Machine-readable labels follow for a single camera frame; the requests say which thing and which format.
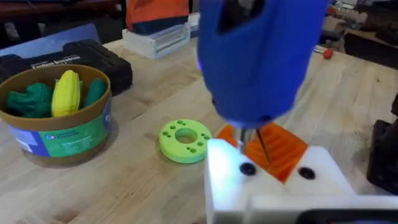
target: green plastic disc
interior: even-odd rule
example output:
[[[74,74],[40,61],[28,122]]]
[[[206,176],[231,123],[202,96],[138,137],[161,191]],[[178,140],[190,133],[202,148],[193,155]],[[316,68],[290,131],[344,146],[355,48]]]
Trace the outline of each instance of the green plastic disc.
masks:
[[[160,130],[159,144],[163,154],[175,161],[190,164],[206,157],[210,131],[198,121],[178,119]]]

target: cardboard container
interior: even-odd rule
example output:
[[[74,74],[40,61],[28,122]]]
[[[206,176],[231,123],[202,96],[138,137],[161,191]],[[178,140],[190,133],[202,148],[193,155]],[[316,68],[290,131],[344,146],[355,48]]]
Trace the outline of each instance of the cardboard container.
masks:
[[[25,92],[35,82],[52,89],[55,79],[67,70],[79,74],[83,82],[83,101],[91,81],[99,77],[107,84],[105,94],[95,103],[74,114],[53,118],[22,118],[4,112],[9,91]],[[0,85],[0,118],[33,163],[46,167],[72,166],[85,162],[103,148],[110,132],[111,89],[109,78],[101,71],[84,65],[54,65],[27,70]]]

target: orange 3d printed part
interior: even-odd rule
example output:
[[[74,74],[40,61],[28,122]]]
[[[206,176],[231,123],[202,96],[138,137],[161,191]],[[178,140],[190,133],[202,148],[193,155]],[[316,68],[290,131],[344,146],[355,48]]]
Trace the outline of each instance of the orange 3d printed part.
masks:
[[[291,132],[274,123],[261,127],[260,133],[269,158],[267,159],[257,134],[252,141],[247,143],[245,155],[277,180],[284,183],[308,145]],[[233,138],[233,127],[230,125],[221,130],[217,138],[224,139],[236,147],[236,141]]]

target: white plastic box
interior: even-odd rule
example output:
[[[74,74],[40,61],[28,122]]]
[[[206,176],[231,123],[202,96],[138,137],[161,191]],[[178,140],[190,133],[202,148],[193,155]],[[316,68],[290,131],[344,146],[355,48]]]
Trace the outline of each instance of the white plastic box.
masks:
[[[176,25],[151,35],[139,35],[123,30],[124,46],[151,59],[161,58],[187,44],[190,30],[187,25]]]

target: black case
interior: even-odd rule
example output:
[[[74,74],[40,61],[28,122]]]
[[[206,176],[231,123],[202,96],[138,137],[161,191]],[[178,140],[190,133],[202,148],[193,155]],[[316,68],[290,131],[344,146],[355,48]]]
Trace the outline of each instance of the black case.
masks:
[[[0,57],[0,83],[24,70],[69,63],[95,67],[104,72],[111,80],[112,95],[118,95],[132,85],[130,63],[94,40],[70,42],[63,46],[61,52],[33,58]]]

